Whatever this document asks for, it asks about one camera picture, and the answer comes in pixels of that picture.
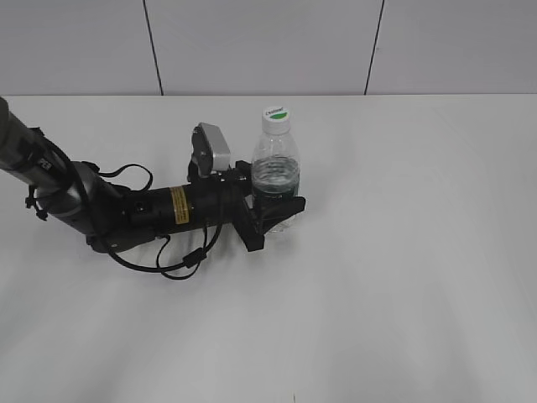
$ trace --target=white wall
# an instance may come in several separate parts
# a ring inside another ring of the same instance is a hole
[[[383,0],[147,0],[164,94],[361,94]],[[535,0],[386,0],[369,94],[537,92]],[[0,94],[157,94],[143,0],[2,0]]]
[[[151,0],[166,94],[363,93],[378,0]]]
[[[537,92],[537,1],[387,0],[369,92]]]
[[[0,1],[0,94],[158,89],[141,0]]]

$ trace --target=wire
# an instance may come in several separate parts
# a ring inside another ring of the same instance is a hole
[[[101,228],[99,224],[97,223],[97,220],[95,219],[95,214],[93,212],[93,206],[90,203],[90,198],[87,195],[86,188],[84,187],[84,183],[82,182],[82,179],[80,177],[80,174],[78,173],[78,170],[76,170],[75,165],[70,160],[70,158],[58,147],[56,144],[52,143],[47,138],[44,138],[45,142],[49,147],[60,157],[63,162],[65,163],[65,168],[67,169],[67,172],[71,175],[73,181],[75,182],[76,189],[80,195],[82,205],[87,208],[88,215],[90,218],[90,223],[95,231],[95,236],[97,238],[97,241],[102,245],[102,247],[107,251],[108,255],[115,260],[117,263],[121,264],[122,266],[125,266],[131,270],[141,271],[144,273],[161,273],[165,274],[168,271],[181,269],[186,266],[185,261],[182,261],[178,264],[172,264],[171,266],[166,267],[150,267],[150,266],[142,266],[139,264],[133,264],[128,262],[127,260],[121,258],[117,253],[112,249],[108,241],[104,238],[101,232]],[[219,196],[219,204],[221,204],[221,216],[219,217],[219,223],[216,228],[215,235],[213,236],[211,242],[207,246],[207,248],[204,248],[206,250],[209,250],[214,246],[216,243],[218,236],[220,235],[220,231],[222,230],[222,224],[223,224],[223,202],[221,197]]]
[[[162,254],[162,251],[164,250],[164,248],[166,248],[166,246],[168,246],[168,243],[171,240],[171,237],[169,235],[164,235],[164,238],[166,238],[166,242],[164,242],[164,245],[162,245],[162,247],[160,248],[159,254],[157,254],[156,264],[158,268],[160,268],[160,262],[159,262],[160,254]],[[203,250],[206,251],[206,248],[207,248],[207,224],[206,222],[204,222],[203,224]],[[195,268],[188,275],[169,275],[165,271],[161,271],[160,274],[170,280],[176,280],[176,281],[188,280],[200,268],[200,264],[201,264],[201,260],[197,263]]]

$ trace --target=black cable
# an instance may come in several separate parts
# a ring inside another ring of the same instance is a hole
[[[166,242],[160,248],[159,254],[157,254],[156,264],[157,264],[158,268],[160,268],[160,262],[159,262],[160,261],[160,254],[162,254],[162,251],[164,250],[164,248],[166,248],[166,246],[168,245],[169,241],[171,240],[171,237],[169,235],[165,235],[164,238],[166,238]],[[203,250],[206,251],[206,248],[207,248],[207,224],[206,224],[206,222],[204,222],[204,224],[203,224]],[[200,264],[201,264],[201,260],[197,263],[195,268],[188,275],[169,275],[165,271],[161,271],[160,274],[163,275],[164,277],[166,277],[167,279],[170,279],[170,280],[176,280],[176,281],[188,280],[200,268]]]
[[[131,168],[131,167],[141,168],[141,169],[145,170],[149,175],[148,182],[145,184],[145,186],[142,189],[135,190],[134,192],[144,193],[145,191],[148,191],[149,188],[151,187],[151,185],[153,185],[153,174],[151,173],[150,170],[148,170],[143,165],[140,165],[140,164],[126,164],[126,165],[122,166],[121,168],[119,168],[117,170],[114,170],[113,172],[99,172],[98,171],[97,174],[102,178],[115,178],[116,176],[120,176],[124,170],[126,170],[127,168]]]

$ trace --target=panel seam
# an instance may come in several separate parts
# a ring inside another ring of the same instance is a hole
[[[146,0],[142,0],[142,3],[143,3],[143,12],[145,13],[145,22],[148,26],[148,34],[149,34],[149,42],[151,43],[151,51],[153,52],[154,69],[157,72],[157,80],[159,81],[160,95],[163,96],[164,90],[162,88],[162,80],[160,79],[160,69],[159,69],[159,62],[157,61],[157,52],[154,49],[153,31],[151,30],[151,23],[149,22],[148,5],[146,3]]]
[[[369,90],[369,81],[371,80],[371,73],[373,70],[373,62],[375,60],[375,53],[377,52],[377,42],[378,42],[378,33],[380,32],[380,24],[383,20],[384,15],[384,4],[386,3],[386,0],[383,0],[380,5],[380,13],[378,14],[378,22],[377,22],[377,32],[375,33],[375,40],[373,41],[373,51],[371,52],[371,60],[369,61],[369,70],[368,70],[368,79],[366,80],[366,87],[363,91],[363,95],[368,94]]]

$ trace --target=white table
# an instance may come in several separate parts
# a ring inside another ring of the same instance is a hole
[[[8,101],[73,160],[138,162],[154,187],[185,183],[200,121],[249,160],[282,103],[307,205],[261,252],[226,228],[174,282],[41,222],[2,173],[2,403],[537,401],[536,96]]]

